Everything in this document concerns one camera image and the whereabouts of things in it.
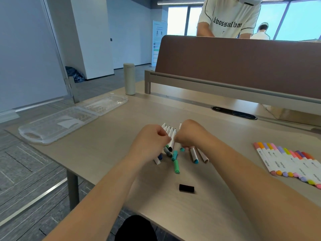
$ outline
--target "brown desk divider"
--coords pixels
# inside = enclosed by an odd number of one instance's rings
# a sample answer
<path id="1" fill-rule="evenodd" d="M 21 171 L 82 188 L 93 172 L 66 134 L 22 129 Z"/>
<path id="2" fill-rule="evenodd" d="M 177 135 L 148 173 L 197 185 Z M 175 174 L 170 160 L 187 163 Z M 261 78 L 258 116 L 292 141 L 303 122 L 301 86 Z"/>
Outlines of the brown desk divider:
<path id="1" fill-rule="evenodd" d="M 155 72 L 321 99 L 321 43 L 166 35 Z"/>

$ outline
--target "white t-shirt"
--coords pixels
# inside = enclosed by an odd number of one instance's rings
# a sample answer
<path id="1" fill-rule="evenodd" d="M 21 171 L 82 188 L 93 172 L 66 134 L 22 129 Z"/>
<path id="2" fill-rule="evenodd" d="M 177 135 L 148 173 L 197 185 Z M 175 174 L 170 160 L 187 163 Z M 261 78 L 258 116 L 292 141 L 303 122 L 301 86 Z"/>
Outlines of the white t-shirt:
<path id="1" fill-rule="evenodd" d="M 250 6 L 238 0 L 205 0 L 198 22 L 206 22 L 215 37 L 236 38 L 253 34 L 261 5 Z"/>
<path id="2" fill-rule="evenodd" d="M 256 34 L 252 35 L 250 39 L 254 40 L 269 40 L 270 37 L 265 32 L 257 32 Z"/>

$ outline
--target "desk leg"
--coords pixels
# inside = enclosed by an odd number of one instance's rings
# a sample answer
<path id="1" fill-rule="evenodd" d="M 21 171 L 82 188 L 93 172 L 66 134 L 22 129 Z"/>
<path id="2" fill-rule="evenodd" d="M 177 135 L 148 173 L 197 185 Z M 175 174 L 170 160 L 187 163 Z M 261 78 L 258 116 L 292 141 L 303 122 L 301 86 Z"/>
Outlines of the desk leg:
<path id="1" fill-rule="evenodd" d="M 67 170 L 70 211 L 79 204 L 78 177 Z"/>

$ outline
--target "green marker cap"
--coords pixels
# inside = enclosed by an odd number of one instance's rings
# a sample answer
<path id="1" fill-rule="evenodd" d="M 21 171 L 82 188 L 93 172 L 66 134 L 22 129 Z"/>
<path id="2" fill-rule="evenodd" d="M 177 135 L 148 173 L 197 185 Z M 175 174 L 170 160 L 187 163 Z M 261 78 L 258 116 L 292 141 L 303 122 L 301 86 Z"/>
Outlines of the green marker cap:
<path id="1" fill-rule="evenodd" d="M 179 174 L 179 162 L 178 162 L 178 160 L 174 160 L 174 169 L 175 169 L 175 173 Z"/>

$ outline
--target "purple marker cap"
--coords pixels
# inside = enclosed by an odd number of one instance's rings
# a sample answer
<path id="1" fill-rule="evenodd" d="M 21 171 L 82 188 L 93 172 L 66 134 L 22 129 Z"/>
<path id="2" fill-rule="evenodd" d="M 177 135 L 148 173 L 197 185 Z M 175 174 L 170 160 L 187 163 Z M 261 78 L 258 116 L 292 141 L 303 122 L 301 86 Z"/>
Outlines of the purple marker cap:
<path id="1" fill-rule="evenodd" d="M 283 148 L 282 148 L 281 146 L 278 146 L 277 148 L 279 149 L 279 151 L 280 151 L 282 154 L 285 153 L 285 151 L 283 150 Z"/>
<path id="2" fill-rule="evenodd" d="M 263 145 L 264 145 L 265 149 L 267 149 L 267 150 L 269 150 L 269 149 L 270 149 L 270 148 L 267 146 L 267 144 L 266 144 L 266 143 L 263 143 Z"/>
<path id="3" fill-rule="evenodd" d="M 302 158 L 305 157 L 305 155 L 303 155 L 300 151 L 296 150 L 296 153 L 298 153 Z"/>

